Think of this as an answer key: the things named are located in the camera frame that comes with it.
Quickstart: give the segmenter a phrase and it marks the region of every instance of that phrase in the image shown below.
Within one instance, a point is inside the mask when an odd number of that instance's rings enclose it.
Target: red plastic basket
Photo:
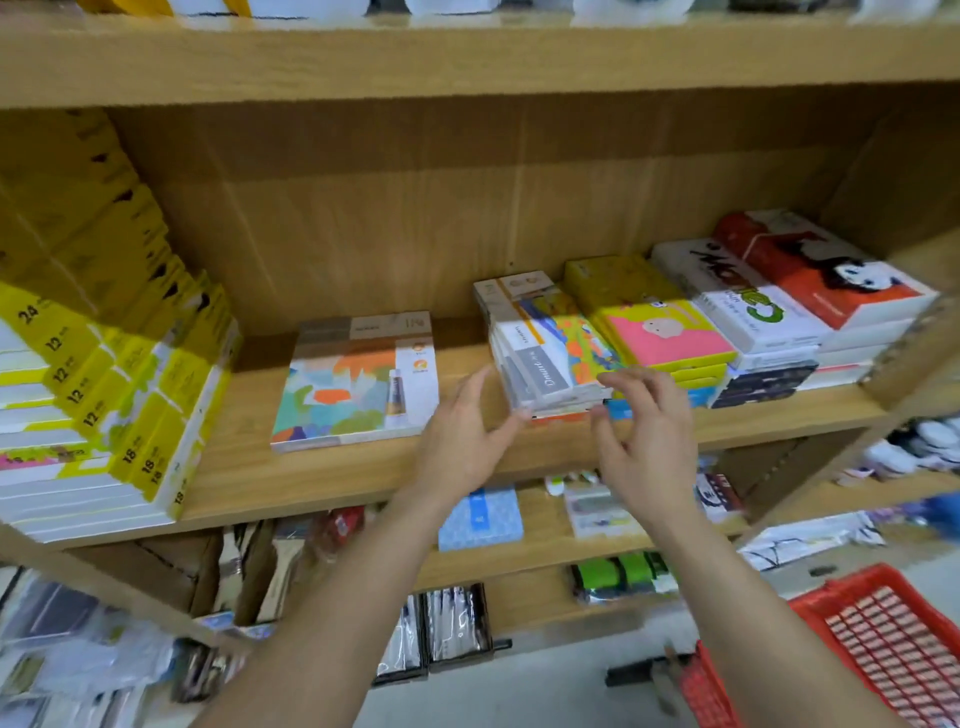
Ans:
[[[864,684],[917,728],[960,722],[960,630],[877,564],[791,600],[790,606]],[[740,728],[709,654],[684,673],[681,690],[701,728]]]

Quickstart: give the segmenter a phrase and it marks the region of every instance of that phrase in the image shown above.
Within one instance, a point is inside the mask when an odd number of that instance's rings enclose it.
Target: blue box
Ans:
[[[516,490],[480,488],[453,508],[440,527],[440,551],[507,544],[523,538],[523,518],[516,502]]]

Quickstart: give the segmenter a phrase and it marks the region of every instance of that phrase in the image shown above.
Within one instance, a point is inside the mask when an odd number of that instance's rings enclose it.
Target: shelf board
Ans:
[[[911,417],[943,417],[960,412],[960,381],[934,384],[910,401]]]
[[[419,437],[275,454],[269,441],[289,371],[293,335],[253,338],[241,352],[223,410],[187,489],[180,520],[167,526],[60,542],[56,547],[127,541],[263,518],[386,500],[414,477]],[[441,392],[491,361],[481,319],[434,322]],[[497,376],[483,394],[488,426],[507,403]],[[786,400],[696,410],[702,449],[734,448],[869,425],[883,410],[858,386],[801,392]],[[625,434],[630,424],[616,424]],[[532,424],[507,450],[492,484],[597,465],[589,422]]]
[[[541,485],[518,488],[516,495],[523,517],[521,541],[444,552],[434,547],[420,569],[416,590],[471,584],[503,574],[654,547],[646,534],[578,539],[573,535],[563,498],[550,496]],[[741,518],[730,518],[718,528],[728,536],[736,536],[746,530],[747,523]]]
[[[867,480],[845,488],[825,480],[778,508],[766,525],[793,523],[851,511],[873,511],[960,491],[960,476],[922,471],[897,480]]]
[[[572,579],[563,567],[510,574],[486,582],[493,636],[499,639],[547,624],[646,611],[680,599],[678,594],[636,595],[611,604],[587,605],[573,596],[572,588]]]
[[[960,25],[697,12],[597,26],[523,9],[352,21],[85,15],[0,4],[0,107],[947,81]]]

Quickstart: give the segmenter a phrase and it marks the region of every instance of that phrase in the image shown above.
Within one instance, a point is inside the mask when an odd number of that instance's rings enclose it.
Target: red book cover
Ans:
[[[752,213],[736,212],[717,224],[713,237],[830,327],[842,328],[863,305],[930,293],[916,290],[914,281],[907,282],[893,266],[870,259],[799,215],[785,213],[784,219],[787,224],[771,230]],[[892,309],[886,320],[910,315]]]

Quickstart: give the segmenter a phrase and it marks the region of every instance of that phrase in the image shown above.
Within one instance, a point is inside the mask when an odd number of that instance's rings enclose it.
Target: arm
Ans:
[[[635,417],[621,445],[606,410],[592,413],[604,482],[669,563],[745,724],[907,725],[844,667],[697,508],[697,443],[686,393],[670,376],[652,371],[626,370],[602,379],[624,393]]]
[[[480,391],[488,372],[441,403],[420,439],[415,482],[357,536],[194,728],[353,724],[437,530],[491,476],[527,417],[517,412],[487,433]]]

